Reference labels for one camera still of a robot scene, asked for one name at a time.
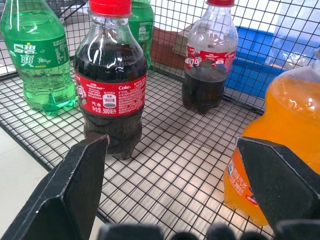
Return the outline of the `green Sprite bottle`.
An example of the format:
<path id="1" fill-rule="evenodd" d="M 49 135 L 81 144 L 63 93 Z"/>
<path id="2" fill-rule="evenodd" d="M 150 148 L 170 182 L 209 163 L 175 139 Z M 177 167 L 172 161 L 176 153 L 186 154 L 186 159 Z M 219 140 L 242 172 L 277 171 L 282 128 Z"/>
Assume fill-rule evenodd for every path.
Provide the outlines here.
<path id="1" fill-rule="evenodd" d="M 144 52 L 149 68 L 151 65 L 154 11 L 149 0 L 131 0 L 131 12 L 132 16 L 128 20 L 129 27 Z"/>
<path id="2" fill-rule="evenodd" d="M 0 31 L 34 111 L 48 116 L 76 103 L 65 29 L 45 0 L 6 0 Z"/>

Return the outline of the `brown cardboard box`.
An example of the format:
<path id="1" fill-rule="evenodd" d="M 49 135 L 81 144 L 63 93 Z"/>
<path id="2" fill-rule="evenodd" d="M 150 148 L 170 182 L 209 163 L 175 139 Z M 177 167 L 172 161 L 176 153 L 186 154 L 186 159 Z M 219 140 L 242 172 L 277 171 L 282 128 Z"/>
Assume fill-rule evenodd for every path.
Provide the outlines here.
<path id="1" fill-rule="evenodd" d="M 168 31 L 153 28 L 151 66 L 167 73 L 183 76 L 188 31 Z"/>

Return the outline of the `full cola bottle red label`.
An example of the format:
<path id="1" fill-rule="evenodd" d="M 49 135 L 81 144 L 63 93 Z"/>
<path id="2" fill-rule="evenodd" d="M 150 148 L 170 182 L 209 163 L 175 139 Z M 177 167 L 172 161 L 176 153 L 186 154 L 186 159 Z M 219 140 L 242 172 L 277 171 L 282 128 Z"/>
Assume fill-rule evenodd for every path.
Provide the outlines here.
<path id="1" fill-rule="evenodd" d="M 131 0 L 88 0 L 90 29 L 73 68 L 84 136 L 108 135 L 108 154 L 129 159 L 142 136 L 147 60 L 129 26 Z"/>

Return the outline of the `half-empty cola bottle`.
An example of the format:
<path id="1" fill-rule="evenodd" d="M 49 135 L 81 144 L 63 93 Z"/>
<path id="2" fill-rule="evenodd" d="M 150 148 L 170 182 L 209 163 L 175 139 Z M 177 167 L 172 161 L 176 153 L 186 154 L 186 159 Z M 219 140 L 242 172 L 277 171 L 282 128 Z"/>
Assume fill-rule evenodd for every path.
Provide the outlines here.
<path id="1" fill-rule="evenodd" d="M 203 115 L 221 103 L 239 41 L 231 16 L 235 0 L 206 3 L 188 34 L 182 84 L 183 105 Z"/>

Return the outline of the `blue plastic crate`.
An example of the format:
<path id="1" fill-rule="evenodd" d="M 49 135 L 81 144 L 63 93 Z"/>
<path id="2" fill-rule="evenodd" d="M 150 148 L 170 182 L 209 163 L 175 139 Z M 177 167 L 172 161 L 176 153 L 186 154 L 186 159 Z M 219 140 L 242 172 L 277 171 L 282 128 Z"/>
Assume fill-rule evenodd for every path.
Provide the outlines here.
<path id="1" fill-rule="evenodd" d="M 225 98 L 258 111 L 265 110 L 265 95 L 270 82 L 285 71 L 269 60 L 274 34 L 238 26 L 238 46 L 225 82 Z"/>

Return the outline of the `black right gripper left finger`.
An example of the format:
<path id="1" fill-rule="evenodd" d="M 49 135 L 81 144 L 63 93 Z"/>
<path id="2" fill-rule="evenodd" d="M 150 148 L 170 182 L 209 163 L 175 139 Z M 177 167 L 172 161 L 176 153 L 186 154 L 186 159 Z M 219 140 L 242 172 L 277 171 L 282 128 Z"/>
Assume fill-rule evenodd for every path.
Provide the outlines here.
<path id="1" fill-rule="evenodd" d="M 100 202 L 108 135 L 84 139 L 36 186 L 1 240 L 89 240 Z"/>

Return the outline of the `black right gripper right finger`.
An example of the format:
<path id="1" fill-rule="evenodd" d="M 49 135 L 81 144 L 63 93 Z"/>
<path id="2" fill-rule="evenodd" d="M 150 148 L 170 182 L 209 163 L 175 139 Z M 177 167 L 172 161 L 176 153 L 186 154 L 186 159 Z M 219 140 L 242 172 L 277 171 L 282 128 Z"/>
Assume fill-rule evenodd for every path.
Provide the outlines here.
<path id="1" fill-rule="evenodd" d="M 275 234 L 320 234 L 320 175 L 288 147 L 239 137 L 255 200 Z"/>

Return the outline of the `orange soda bottle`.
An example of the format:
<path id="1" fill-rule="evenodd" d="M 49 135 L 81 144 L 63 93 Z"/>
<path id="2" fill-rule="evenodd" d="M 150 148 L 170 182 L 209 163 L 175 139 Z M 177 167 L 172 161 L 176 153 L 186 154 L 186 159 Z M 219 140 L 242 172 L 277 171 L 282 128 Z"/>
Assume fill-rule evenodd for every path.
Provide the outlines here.
<path id="1" fill-rule="evenodd" d="M 320 47 L 314 54 L 312 65 L 287 70 L 272 80 L 264 114 L 242 136 L 285 145 L 320 174 Z M 223 185 L 229 208 L 243 211 L 255 225 L 268 225 L 237 148 L 224 170 Z"/>

